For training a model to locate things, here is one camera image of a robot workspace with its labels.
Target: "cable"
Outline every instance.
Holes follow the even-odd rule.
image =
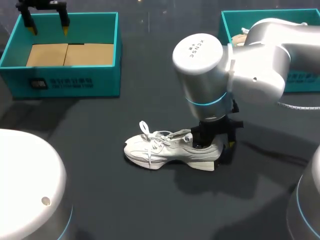
[[[279,105],[280,107],[284,107],[287,109],[294,109],[294,110],[308,110],[308,111],[320,110],[320,106],[294,106],[294,105],[289,105],[282,102],[277,102],[277,105]]]

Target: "robotic arm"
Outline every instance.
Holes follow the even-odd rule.
[[[235,129],[243,127],[228,119],[238,110],[234,98],[276,104],[289,69],[320,74],[320,26],[264,19],[249,30],[242,47],[194,34],[178,43],[172,60],[191,112],[200,120],[191,129],[195,141],[204,146],[227,133],[232,143]]]
[[[24,26],[28,28],[29,31],[34,35],[38,34],[38,30],[28,10],[29,7],[35,8],[37,10],[56,10],[59,13],[63,33],[65,36],[68,34],[70,19],[67,13],[66,2],[51,0],[19,0],[19,2],[15,6],[21,12]]]

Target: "cardboard box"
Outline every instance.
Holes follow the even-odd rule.
[[[27,67],[63,66],[68,44],[36,44],[32,46]]]
[[[111,65],[113,44],[71,44],[68,46],[64,65]]]
[[[256,22],[267,18],[276,18],[299,24],[307,23],[308,25],[320,26],[320,13],[317,9],[222,11],[218,39],[222,45],[232,43],[231,38],[237,34],[241,34],[241,28],[250,29]],[[320,92],[320,76],[310,72],[290,70],[284,92]]]
[[[28,31],[20,15],[0,60],[0,75],[14,98],[120,95],[122,41],[117,12],[69,13],[67,36],[59,14],[32,14],[32,18],[38,34]],[[74,44],[82,51],[68,53]]]

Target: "shoe sole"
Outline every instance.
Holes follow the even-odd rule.
[[[170,161],[166,161],[166,162],[157,162],[157,163],[150,163],[149,164],[148,162],[137,161],[127,155],[125,155],[125,156],[134,164],[136,164],[140,167],[143,167],[145,169],[151,169],[151,170],[158,170],[163,165],[170,162]],[[181,162],[184,162],[185,164],[189,165],[189,167],[191,167],[193,169],[198,169],[198,170],[202,170],[202,171],[210,171],[210,172],[215,170],[215,164],[216,164],[215,161],[192,161],[192,162],[181,161]]]

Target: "cardboard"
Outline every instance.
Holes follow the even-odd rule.
[[[112,65],[113,56],[113,44],[69,44],[64,65]]]
[[[27,67],[63,66],[68,44],[34,44],[26,63]]]

